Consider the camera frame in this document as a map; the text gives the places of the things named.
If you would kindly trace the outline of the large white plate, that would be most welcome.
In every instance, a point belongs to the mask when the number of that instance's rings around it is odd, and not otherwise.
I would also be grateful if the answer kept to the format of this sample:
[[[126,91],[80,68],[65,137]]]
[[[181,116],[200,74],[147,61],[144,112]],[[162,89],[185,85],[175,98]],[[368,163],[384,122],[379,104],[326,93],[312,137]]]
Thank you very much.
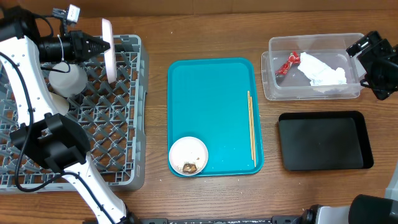
[[[109,49],[104,52],[104,62],[108,83],[114,83],[117,79],[116,52],[112,24],[107,19],[102,19],[103,40],[109,44]]]

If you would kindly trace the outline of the white paper cup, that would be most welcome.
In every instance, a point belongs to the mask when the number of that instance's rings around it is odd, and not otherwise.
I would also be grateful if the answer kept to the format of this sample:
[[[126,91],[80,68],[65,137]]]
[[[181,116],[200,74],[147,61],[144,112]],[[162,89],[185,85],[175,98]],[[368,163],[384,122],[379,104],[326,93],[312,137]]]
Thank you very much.
[[[62,115],[66,115],[69,111],[69,102],[64,97],[55,93],[50,93],[50,96],[57,111]]]

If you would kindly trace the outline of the white tissue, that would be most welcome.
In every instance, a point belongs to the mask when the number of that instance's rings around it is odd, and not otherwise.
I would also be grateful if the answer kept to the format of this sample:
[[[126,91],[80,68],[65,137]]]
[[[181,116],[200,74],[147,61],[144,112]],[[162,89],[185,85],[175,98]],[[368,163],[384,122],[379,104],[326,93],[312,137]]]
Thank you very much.
[[[345,70],[336,70],[326,63],[305,52],[300,54],[298,69],[310,80],[311,86],[344,85],[347,84]]]

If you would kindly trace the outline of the red snack wrapper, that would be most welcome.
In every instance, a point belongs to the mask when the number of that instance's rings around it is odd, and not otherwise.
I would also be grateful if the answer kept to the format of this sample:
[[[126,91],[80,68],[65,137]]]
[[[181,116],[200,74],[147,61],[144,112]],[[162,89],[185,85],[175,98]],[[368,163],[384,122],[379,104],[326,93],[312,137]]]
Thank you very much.
[[[296,51],[293,51],[287,61],[275,72],[276,76],[286,76],[292,65],[299,65],[301,59]]]

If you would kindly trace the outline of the wooden chopstick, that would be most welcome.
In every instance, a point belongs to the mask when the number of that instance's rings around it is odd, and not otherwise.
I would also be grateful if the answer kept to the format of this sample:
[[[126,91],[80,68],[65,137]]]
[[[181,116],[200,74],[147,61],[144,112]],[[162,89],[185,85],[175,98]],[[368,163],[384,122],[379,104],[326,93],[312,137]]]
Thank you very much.
[[[247,91],[248,97],[248,116],[249,116],[249,136],[250,136],[250,146],[251,146],[251,159],[254,161],[254,146],[253,146],[253,133],[252,133],[252,106],[251,106],[251,95],[250,91]]]
[[[254,167],[256,167],[256,142],[255,142],[255,133],[254,133],[254,111],[253,111],[253,102],[252,97],[250,96],[250,105],[251,105],[251,134],[252,134],[252,159],[254,161]]]

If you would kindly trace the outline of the small white dish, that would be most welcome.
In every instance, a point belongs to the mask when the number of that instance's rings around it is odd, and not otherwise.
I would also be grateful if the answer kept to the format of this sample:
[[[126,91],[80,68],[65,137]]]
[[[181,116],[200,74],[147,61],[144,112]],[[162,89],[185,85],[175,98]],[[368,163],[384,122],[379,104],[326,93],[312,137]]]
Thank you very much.
[[[187,136],[175,141],[169,150],[169,165],[171,170],[182,176],[198,175],[207,165],[208,149],[198,138]],[[183,165],[195,164],[197,171],[194,174],[184,174]]]

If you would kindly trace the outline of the brown food scrap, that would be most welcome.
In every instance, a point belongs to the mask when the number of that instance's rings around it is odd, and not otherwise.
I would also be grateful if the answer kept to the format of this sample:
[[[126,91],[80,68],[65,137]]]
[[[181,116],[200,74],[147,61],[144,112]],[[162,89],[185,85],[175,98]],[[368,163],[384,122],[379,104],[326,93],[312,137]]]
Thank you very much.
[[[182,172],[184,174],[194,174],[197,171],[197,167],[195,164],[186,163],[183,165]]]

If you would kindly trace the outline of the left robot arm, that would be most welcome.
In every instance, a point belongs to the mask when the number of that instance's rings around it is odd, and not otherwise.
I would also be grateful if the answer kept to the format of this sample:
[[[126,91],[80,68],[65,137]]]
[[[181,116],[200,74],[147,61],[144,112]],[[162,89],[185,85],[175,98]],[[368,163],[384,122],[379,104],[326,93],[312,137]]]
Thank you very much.
[[[78,22],[79,14],[75,5],[54,9],[52,16],[61,22],[60,35],[41,36],[38,14],[19,6],[4,11],[1,64],[17,103],[19,124],[10,138],[21,157],[50,169],[56,179],[71,183],[98,223],[133,223],[132,213],[95,167],[85,131],[66,117],[44,81],[43,72],[49,63],[71,65],[113,51],[112,38],[68,30]]]

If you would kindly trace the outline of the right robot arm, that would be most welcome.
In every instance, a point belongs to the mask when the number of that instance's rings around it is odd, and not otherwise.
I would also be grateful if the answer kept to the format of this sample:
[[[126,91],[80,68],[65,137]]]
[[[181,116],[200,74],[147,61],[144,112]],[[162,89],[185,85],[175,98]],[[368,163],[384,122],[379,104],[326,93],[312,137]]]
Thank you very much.
[[[397,46],[371,31],[346,49],[358,56],[366,74],[360,85],[372,89],[378,100],[385,100],[397,91]],[[343,219],[348,223],[397,224],[397,201],[388,198],[359,195],[354,198]]]

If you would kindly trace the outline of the grey plastic dishwasher rack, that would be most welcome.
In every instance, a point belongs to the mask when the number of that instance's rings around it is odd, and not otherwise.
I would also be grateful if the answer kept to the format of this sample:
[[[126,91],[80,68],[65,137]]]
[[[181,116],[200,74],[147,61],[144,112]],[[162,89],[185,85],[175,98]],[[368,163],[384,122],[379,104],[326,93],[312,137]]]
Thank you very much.
[[[113,190],[138,190],[144,185],[146,135],[144,106],[149,56],[138,35],[114,36],[117,81],[108,83],[103,56],[81,63],[88,75],[85,91],[67,98],[67,118],[84,129],[91,158]],[[14,185],[19,150],[9,133],[18,128],[17,106],[1,65],[1,194],[20,194]],[[55,176],[24,156],[19,181],[33,188]]]

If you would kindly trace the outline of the clear plastic waste bin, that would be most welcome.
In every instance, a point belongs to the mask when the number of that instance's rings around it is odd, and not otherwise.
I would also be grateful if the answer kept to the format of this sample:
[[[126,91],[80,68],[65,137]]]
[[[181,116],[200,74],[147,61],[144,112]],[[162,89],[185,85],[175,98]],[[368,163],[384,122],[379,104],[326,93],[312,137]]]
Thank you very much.
[[[357,56],[350,57],[346,49],[364,35],[361,33],[296,35],[273,37],[269,50],[261,56],[261,74],[265,97],[270,101],[353,99],[363,87],[359,81],[365,69]],[[344,71],[346,83],[312,83],[297,64],[285,75],[277,73],[295,54],[306,53],[333,70]]]

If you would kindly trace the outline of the black rectangular tray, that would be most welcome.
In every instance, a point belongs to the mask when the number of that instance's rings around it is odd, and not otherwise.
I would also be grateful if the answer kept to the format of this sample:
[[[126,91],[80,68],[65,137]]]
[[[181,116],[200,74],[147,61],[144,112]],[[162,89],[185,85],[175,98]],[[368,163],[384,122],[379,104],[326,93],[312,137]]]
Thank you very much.
[[[283,113],[282,163],[289,171],[370,169],[373,153],[359,111]]]

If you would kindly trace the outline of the teal plastic serving tray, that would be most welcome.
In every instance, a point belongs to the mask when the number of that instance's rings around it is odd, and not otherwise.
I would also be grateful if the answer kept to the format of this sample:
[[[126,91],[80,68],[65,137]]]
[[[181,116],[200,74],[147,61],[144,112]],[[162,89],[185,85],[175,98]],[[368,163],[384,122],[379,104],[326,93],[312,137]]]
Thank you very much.
[[[256,167],[251,159],[248,97],[253,102]],[[208,149],[200,177],[251,175],[264,165],[254,67],[242,57],[179,60],[167,74],[167,146],[195,137]]]

